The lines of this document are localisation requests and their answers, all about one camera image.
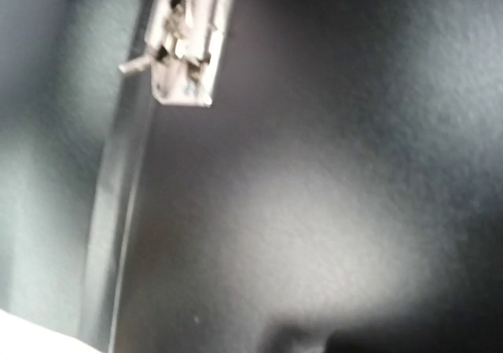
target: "metal clasp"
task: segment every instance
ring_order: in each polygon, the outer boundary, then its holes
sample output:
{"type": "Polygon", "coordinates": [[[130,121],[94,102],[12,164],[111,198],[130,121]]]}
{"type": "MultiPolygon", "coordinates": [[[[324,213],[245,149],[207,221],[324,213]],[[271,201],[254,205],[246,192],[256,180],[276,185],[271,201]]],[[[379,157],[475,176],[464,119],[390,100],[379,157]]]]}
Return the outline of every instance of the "metal clasp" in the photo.
{"type": "Polygon", "coordinates": [[[233,0],[155,0],[145,53],[119,66],[124,75],[151,68],[161,104],[210,106],[233,0]]]}

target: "metal lever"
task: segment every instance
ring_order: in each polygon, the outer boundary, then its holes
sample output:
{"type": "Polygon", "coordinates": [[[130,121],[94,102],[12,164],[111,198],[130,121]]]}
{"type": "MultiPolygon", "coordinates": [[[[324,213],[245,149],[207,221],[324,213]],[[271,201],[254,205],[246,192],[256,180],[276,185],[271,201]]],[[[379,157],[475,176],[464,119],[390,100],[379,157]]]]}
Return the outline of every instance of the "metal lever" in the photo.
{"type": "Polygon", "coordinates": [[[148,68],[152,95],[165,105],[209,106],[233,0],[155,0],[145,53],[119,70],[148,68]]]}

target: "metal latch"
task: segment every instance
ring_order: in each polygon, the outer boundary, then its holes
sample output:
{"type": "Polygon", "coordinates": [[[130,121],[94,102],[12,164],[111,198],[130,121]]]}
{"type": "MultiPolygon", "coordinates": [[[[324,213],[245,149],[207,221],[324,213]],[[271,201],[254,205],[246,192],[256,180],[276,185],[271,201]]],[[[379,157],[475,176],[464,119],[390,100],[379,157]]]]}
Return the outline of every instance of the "metal latch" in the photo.
{"type": "Polygon", "coordinates": [[[233,0],[155,0],[145,53],[119,66],[124,75],[151,68],[161,104],[208,107],[233,0]]]}

